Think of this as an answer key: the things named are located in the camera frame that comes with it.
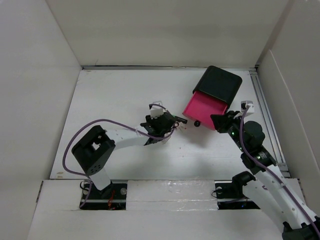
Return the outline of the green cap black marker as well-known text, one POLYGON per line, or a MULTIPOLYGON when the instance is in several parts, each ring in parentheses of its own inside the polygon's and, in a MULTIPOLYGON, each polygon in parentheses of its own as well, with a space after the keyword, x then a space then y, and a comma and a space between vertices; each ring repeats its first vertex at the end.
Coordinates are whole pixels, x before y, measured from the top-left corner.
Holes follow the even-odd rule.
POLYGON ((172 115, 172 118, 174 119, 175 122, 178 122, 178 123, 182 123, 182 124, 188 123, 187 119, 179 117, 179 116, 172 115))

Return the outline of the pink drawer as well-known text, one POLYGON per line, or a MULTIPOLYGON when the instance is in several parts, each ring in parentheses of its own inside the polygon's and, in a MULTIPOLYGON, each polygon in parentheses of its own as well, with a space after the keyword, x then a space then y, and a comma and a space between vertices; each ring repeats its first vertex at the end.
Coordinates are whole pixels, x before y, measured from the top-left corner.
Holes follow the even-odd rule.
POLYGON ((200 122, 201 126, 214 131, 215 126, 211 119, 211 115, 223 115, 227 107, 228 105, 222 100, 206 93, 196 91, 182 114, 194 122, 200 122))

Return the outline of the black drawer cabinet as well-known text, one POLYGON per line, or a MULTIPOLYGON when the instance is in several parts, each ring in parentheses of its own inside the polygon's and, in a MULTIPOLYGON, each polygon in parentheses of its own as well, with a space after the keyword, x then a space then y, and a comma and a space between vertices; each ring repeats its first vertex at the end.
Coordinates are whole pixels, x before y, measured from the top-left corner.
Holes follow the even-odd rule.
POLYGON ((205 70, 192 93, 201 92, 219 99, 227 104, 232 104, 243 80, 240 76, 222 68, 210 65, 205 70))

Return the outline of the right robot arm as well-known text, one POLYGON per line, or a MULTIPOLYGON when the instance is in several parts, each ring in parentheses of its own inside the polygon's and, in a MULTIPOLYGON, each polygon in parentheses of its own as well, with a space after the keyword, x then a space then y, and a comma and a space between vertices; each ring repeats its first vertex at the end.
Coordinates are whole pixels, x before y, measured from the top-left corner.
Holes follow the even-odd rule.
POLYGON ((296 194, 263 146, 265 134, 261 125, 244 121, 247 112, 210 116, 215 129, 228 134, 240 149, 247 168, 232 178, 232 193, 253 201, 281 231, 284 240, 318 240, 320 217, 296 194))

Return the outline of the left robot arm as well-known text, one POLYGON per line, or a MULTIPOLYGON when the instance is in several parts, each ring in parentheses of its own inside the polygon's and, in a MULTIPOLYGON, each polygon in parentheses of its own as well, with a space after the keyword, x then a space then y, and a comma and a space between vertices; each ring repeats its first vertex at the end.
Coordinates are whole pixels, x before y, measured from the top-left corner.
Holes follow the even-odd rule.
POLYGON ((93 182, 98 197, 104 199, 111 194, 113 183, 104 167, 114 151, 156 144, 170 135, 177 122, 168 112, 157 118, 147 115, 145 120, 135 128, 118 130, 105 130, 95 125, 73 146, 71 152, 93 182))

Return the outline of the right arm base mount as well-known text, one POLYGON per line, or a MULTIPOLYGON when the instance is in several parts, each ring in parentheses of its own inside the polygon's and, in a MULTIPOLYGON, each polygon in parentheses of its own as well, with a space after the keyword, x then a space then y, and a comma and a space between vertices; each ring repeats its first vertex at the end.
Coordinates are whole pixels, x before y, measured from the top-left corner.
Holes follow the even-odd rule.
POLYGON ((258 210, 259 207, 243 194, 243 187, 256 178, 248 171, 235 175, 231 181, 216 181, 211 196, 218 210, 258 210))

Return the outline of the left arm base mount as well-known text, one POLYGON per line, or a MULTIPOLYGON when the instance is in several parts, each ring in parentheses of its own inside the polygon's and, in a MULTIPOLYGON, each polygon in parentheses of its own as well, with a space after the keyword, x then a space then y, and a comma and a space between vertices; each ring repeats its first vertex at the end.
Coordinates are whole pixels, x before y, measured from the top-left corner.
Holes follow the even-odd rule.
POLYGON ((81 181, 79 187, 81 189, 79 203, 81 210, 122 211, 126 209, 127 181, 113 182, 107 190, 98 190, 93 183, 90 185, 88 180, 81 181))

